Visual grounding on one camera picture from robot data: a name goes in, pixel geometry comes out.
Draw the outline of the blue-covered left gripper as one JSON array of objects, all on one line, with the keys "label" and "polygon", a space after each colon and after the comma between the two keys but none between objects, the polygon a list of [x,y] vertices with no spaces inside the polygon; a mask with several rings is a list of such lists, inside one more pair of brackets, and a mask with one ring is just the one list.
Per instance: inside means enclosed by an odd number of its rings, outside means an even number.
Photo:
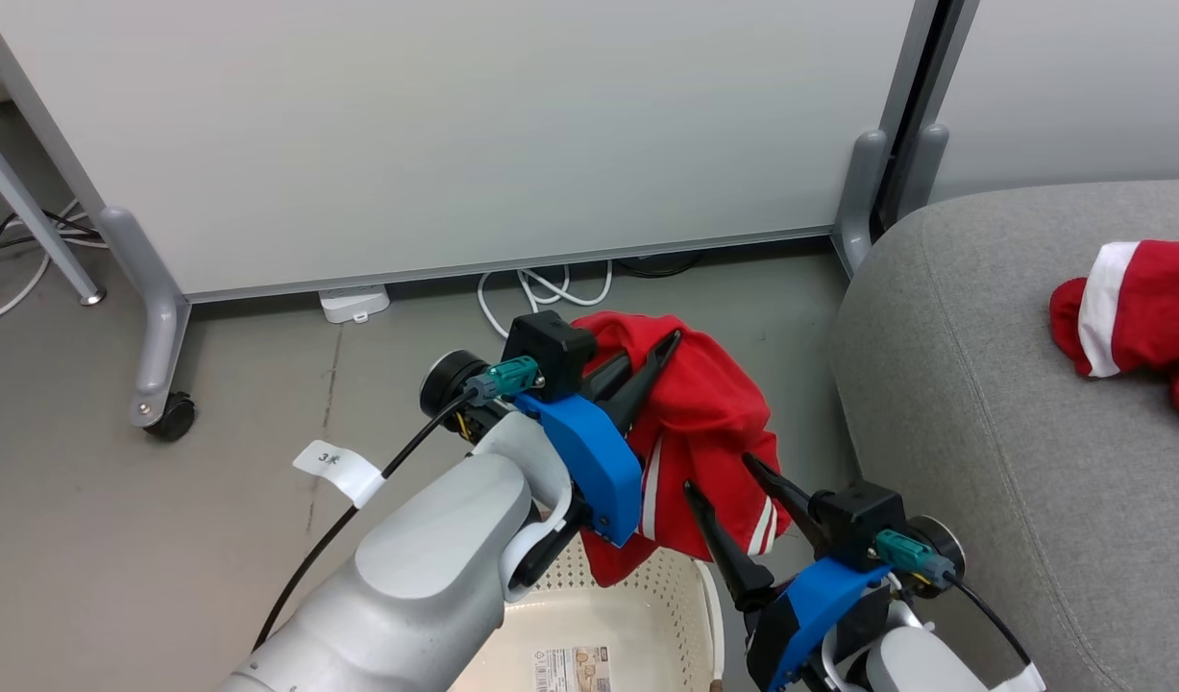
[{"label": "blue-covered left gripper", "polygon": [[[523,543],[511,566],[511,586],[532,587],[584,530],[590,574],[598,586],[615,586],[645,556],[626,556],[625,545],[643,518],[643,464],[624,434],[630,434],[684,334],[668,332],[651,345],[641,364],[632,365],[628,352],[615,352],[585,374],[580,395],[544,402],[523,394],[520,411],[536,420],[553,444],[556,469],[569,482],[555,490],[556,505],[545,525],[532,523],[516,534]],[[595,406],[602,402],[602,408]]]}]

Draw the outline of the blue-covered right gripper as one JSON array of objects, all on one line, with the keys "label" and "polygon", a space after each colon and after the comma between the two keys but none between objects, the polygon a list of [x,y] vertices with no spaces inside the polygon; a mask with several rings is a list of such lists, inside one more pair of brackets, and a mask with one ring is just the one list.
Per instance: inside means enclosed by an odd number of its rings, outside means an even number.
[{"label": "blue-covered right gripper", "polygon": [[[760,490],[786,510],[812,547],[814,556],[825,556],[829,542],[810,509],[812,495],[752,453],[743,454],[743,463]],[[747,674],[760,691],[782,691],[801,680],[808,663],[821,655],[826,635],[891,573],[891,566],[884,562],[877,569],[852,571],[839,561],[817,561],[773,588],[773,574],[730,538],[713,505],[693,482],[684,483],[684,496],[731,602],[744,614]]]}]

